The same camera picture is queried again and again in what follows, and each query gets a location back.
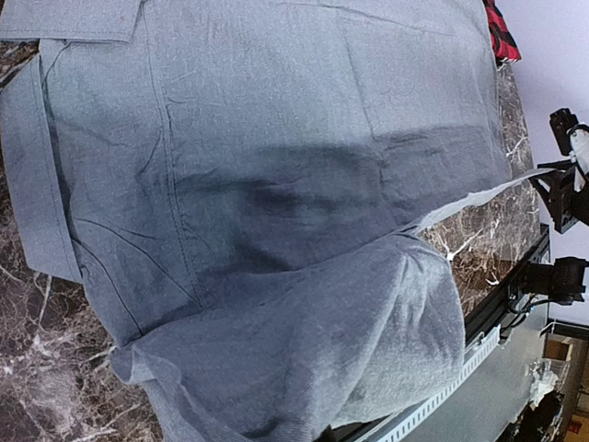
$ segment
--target white wall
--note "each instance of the white wall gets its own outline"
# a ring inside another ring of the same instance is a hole
[[[523,56],[514,72],[534,160],[561,160],[550,114],[570,108],[589,122],[589,0],[497,0],[497,6]],[[553,259],[589,260],[589,227],[577,225],[563,236],[552,231],[550,239]],[[551,307],[550,317],[589,325],[589,302]]]

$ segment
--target plaid cloth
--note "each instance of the plaid cloth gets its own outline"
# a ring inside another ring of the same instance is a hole
[[[522,55],[517,49],[514,37],[512,37],[505,24],[501,11],[495,5],[495,0],[483,0],[483,3],[487,10],[489,30],[491,31],[491,40],[497,63],[513,63],[521,60]]]

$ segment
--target gray shirt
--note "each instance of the gray shirt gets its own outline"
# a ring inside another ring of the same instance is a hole
[[[455,380],[403,227],[509,178],[480,0],[6,0],[29,265],[82,282],[170,441],[310,441]]]

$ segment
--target brown marble surface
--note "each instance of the brown marble surface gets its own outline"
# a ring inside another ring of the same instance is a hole
[[[0,42],[0,87],[35,52]],[[532,166],[524,118],[511,71],[500,78],[506,155],[520,173]],[[452,259],[468,313],[538,228],[537,198],[523,184],[423,237]],[[0,164],[0,442],[160,441],[144,393],[112,374],[112,348],[81,286],[27,268]]]

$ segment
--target folded cloth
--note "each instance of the folded cloth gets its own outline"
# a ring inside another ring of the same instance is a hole
[[[487,11],[491,41],[497,63],[513,63],[521,60],[522,55],[517,49],[517,44],[507,28],[501,11],[495,5],[495,0],[483,0],[483,3]]]
[[[167,440],[308,442],[456,379],[448,263],[399,231],[510,178],[479,0],[50,3],[0,16],[40,39],[0,96],[18,229]]]

